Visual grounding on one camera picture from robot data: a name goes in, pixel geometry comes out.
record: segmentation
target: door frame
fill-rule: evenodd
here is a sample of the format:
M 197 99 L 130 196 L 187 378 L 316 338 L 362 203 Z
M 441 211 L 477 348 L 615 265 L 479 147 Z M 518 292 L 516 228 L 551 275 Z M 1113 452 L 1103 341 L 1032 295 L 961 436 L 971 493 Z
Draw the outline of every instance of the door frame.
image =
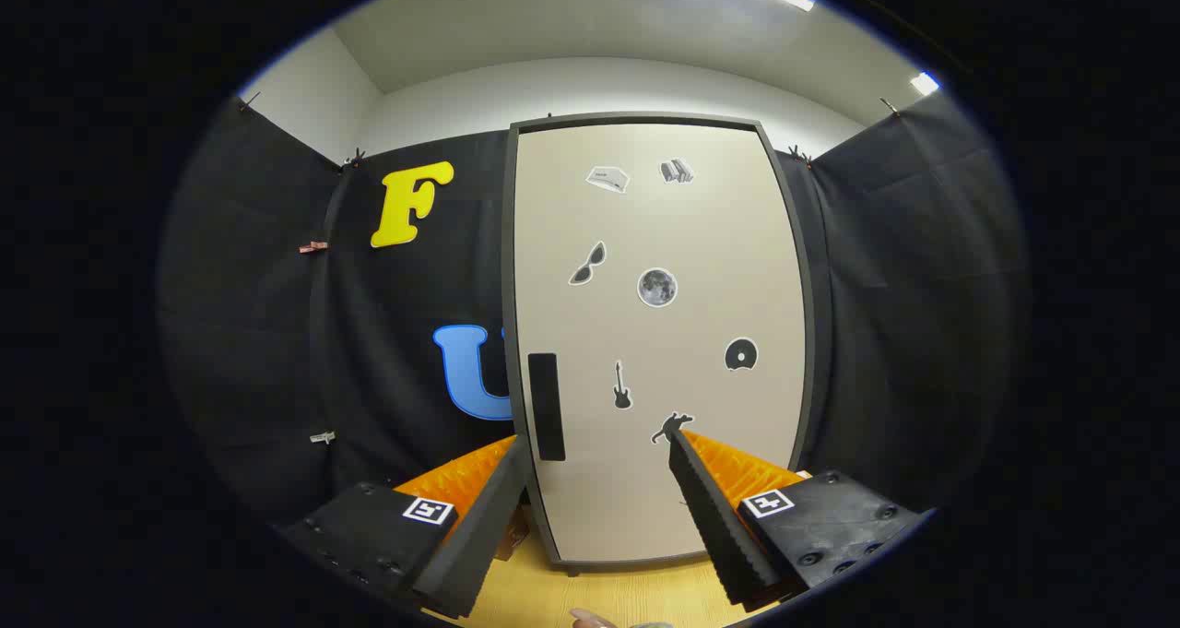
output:
M 741 129 L 741 131 L 758 132 L 762 149 L 766 150 L 767 161 L 774 170 L 774 178 L 779 182 L 779 191 L 782 195 L 784 204 L 787 209 L 787 217 L 791 221 L 791 233 L 795 242 L 795 254 L 799 263 L 800 282 L 804 292 L 804 397 L 799 412 L 799 427 L 795 432 L 795 441 L 791 452 L 791 469 L 799 464 L 799 456 L 802 452 L 804 441 L 807 440 L 807 432 L 815 424 L 812 423 L 812 394 L 815 378 L 815 349 L 817 349 L 817 326 L 814 321 L 814 295 L 812 293 L 811 266 L 807 262 L 807 249 L 804 242 L 804 234 L 799 224 L 795 202 L 787 187 L 787 179 L 782 166 L 779 164 L 771 140 L 767 139 L 762 123 L 750 119 L 736 119 L 732 116 L 709 115 L 682 115 L 682 112 L 594 112 L 592 115 L 569 115 L 548 116 L 544 119 L 518 120 L 509 127 L 506 142 L 506 153 L 504 161 L 504 199 L 503 199 L 503 224 L 500 238 L 500 283 L 504 308 L 504 359 L 507 364 L 509 398 L 512 406 L 512 421 L 517 436 L 525 440 L 529 446 L 530 472 L 525 475 L 525 485 L 529 490 L 529 501 L 533 508 L 537 530 L 545 545 L 545 552 L 555 564 L 578 565 L 586 568 L 599 568 L 610 565 L 640 565 L 658 562 L 686 561 L 700 558 L 700 554 L 678 555 L 674 557 L 662 557 L 656 560 L 628 561 L 628 562 L 578 562 L 563 560 L 553 541 L 552 529 L 549 526 L 548 511 L 545 511 L 544 498 L 540 496 L 540 482 L 537 477 L 537 465 L 532 452 L 532 440 L 529 437 L 527 414 L 524 412 L 524 385 L 520 375 L 520 347 L 517 339 L 517 312 L 516 312 L 516 162 L 517 148 L 522 133 L 552 131 L 552 129 L 572 129 L 583 126 L 608 126 L 608 124 L 678 124 L 680 126 L 710 126 L 721 129 Z M 831 349 L 830 345 L 821 346 L 822 349 Z

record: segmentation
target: floor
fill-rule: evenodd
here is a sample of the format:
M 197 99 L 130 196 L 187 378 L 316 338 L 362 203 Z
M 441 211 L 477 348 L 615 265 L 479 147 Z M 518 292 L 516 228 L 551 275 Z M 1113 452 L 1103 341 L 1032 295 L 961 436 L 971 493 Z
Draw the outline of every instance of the floor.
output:
M 550 568 L 531 523 L 509 561 L 492 560 L 471 616 L 451 620 L 478 628 L 570 628 L 570 608 L 589 609 L 618 628 L 663 621 L 675 628 L 715 628 L 765 611 L 746 613 L 726 600 L 708 560 L 628 571 L 566 576 Z

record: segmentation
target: white door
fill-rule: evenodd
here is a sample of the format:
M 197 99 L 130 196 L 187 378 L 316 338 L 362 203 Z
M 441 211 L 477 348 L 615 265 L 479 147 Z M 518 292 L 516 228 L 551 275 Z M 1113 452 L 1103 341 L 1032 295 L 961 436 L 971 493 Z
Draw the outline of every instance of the white door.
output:
M 673 412 L 693 419 L 689 430 L 788 465 L 804 390 L 804 300 L 769 159 L 758 132 L 741 129 L 520 133 L 522 398 L 562 561 L 703 551 L 668 470 L 668 443 L 653 441 Z M 533 354 L 556 359 L 564 460 L 540 459 Z

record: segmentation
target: hand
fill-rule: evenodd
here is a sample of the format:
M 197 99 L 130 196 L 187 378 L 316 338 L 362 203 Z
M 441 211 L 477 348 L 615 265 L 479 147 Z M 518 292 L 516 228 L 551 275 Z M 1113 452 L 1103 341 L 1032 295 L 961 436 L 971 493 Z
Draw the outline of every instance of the hand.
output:
M 594 611 L 588 611 L 581 608 L 573 608 L 570 610 L 577 621 L 573 622 L 573 628 L 618 628 L 610 621 L 607 621 L 602 616 L 598 616 Z M 631 626 L 631 628 L 673 628 L 671 623 L 641 623 L 637 626 Z

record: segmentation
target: black fabric backdrop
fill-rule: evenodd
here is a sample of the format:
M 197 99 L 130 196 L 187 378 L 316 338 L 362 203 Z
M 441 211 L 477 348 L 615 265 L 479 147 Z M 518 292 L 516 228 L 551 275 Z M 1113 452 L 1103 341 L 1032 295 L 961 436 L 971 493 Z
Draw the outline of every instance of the black fabric backdrop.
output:
M 483 387 L 506 395 L 506 136 L 411 145 L 336 175 L 260 116 L 218 116 L 177 198 L 160 312 L 197 431 L 268 519 L 512 433 L 455 406 L 433 339 L 481 327 Z M 801 466 L 844 470 L 913 510 L 945 501 L 979 459 L 1016 359 L 1024 250 L 997 157 L 943 94 L 812 169 L 778 157 L 818 326 Z M 412 220 L 418 237 L 371 247 L 385 175 L 442 161 L 454 178 Z M 299 255 L 313 238 L 329 250 Z M 326 430 L 330 446 L 308 441 Z
M 335 489 L 398 484 L 512 434 L 509 420 L 459 411 L 446 386 L 434 331 L 480 326 L 481 375 L 507 395 L 500 338 L 500 195 L 506 132 L 481 132 L 367 157 L 346 170 L 317 267 L 313 335 L 326 411 L 336 431 Z M 372 247 L 389 171 L 451 162 L 412 242 Z
M 313 391 L 312 241 L 335 166 L 228 103 L 194 153 L 160 247 L 157 316 L 171 385 L 210 462 L 275 523 L 329 497 Z
M 974 471 L 1022 346 L 1023 225 L 974 127 L 935 93 L 813 162 L 834 356 L 809 464 L 912 510 Z

